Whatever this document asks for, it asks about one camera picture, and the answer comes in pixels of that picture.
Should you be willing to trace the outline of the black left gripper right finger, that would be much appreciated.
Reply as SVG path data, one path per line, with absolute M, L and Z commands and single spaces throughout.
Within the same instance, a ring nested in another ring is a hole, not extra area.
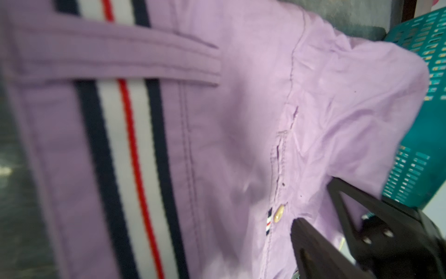
M 446 240 L 418 208 L 334 178 L 328 193 L 356 264 L 374 279 L 443 279 Z

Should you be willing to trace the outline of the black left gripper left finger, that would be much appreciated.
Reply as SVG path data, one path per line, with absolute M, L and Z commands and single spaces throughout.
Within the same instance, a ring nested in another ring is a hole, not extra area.
M 301 279 L 368 279 L 308 221 L 295 219 L 291 241 Z

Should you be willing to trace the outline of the teal plastic basket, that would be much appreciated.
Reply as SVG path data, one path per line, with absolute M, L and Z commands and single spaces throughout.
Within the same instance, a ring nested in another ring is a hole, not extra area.
M 382 192 L 385 198 L 423 209 L 446 180 L 445 8 L 397 25 L 385 41 L 419 55 L 429 68 L 424 104 L 401 142 Z

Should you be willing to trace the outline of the purple pants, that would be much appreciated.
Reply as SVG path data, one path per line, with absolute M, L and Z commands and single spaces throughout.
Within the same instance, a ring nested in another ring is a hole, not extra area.
M 1 77 L 64 279 L 289 279 L 332 177 L 380 197 L 423 59 L 279 1 L 2 1 Z

